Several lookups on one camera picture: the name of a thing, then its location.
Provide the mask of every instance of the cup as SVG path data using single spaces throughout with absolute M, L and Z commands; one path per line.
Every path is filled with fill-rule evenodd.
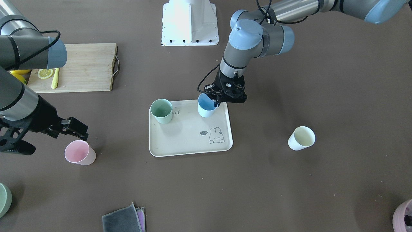
M 405 224 L 405 215 L 412 214 L 412 199 L 403 202 L 393 213 L 392 225 L 395 232 L 407 232 L 411 227 Z
M 75 140 L 67 145 L 64 157 L 71 163 L 89 165 L 96 159 L 96 153 L 87 142 Z
M 4 216 L 12 204 L 12 192 L 10 189 L 0 183 L 0 218 Z
M 309 127 L 300 126 L 292 133 L 288 144 L 292 150 L 299 151 L 312 146 L 315 143 L 315 139 L 315 133 Z
M 169 123 L 172 120 L 172 103 L 166 99 L 157 99 L 150 106 L 150 113 L 161 124 Z
M 202 93 L 197 98 L 197 111 L 200 116 L 210 117 L 216 110 L 215 102 L 211 100 L 205 93 Z

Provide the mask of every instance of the lemon slice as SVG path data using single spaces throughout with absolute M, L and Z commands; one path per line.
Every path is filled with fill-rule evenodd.
M 10 73 L 14 73 L 14 74 L 28 74 L 31 71 L 31 69 L 26 69 L 26 70 L 12 70 L 10 71 Z
M 47 79 L 53 75 L 53 70 L 52 69 L 39 69 L 39 72 L 37 73 L 37 76 L 40 79 Z
M 12 73 L 12 75 L 17 78 L 19 81 L 21 81 L 23 84 L 27 85 L 26 79 L 20 74 Z

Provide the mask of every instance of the folded towel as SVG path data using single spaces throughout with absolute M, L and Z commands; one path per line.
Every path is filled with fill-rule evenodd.
M 104 232 L 146 232 L 145 207 L 134 204 L 102 217 Z

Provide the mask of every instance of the white tray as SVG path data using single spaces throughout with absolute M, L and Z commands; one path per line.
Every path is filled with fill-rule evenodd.
M 168 124 L 158 123 L 149 112 L 149 150 L 153 156 L 222 152 L 232 147 L 232 130 L 225 102 L 208 118 L 197 112 L 197 100 L 171 103 L 173 117 Z

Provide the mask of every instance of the cutting board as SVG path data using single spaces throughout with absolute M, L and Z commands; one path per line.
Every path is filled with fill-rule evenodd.
M 115 43 L 66 44 L 66 50 L 67 62 L 60 68 L 56 89 L 51 88 L 53 76 L 42 80 L 38 69 L 31 71 L 27 86 L 36 93 L 112 90 Z

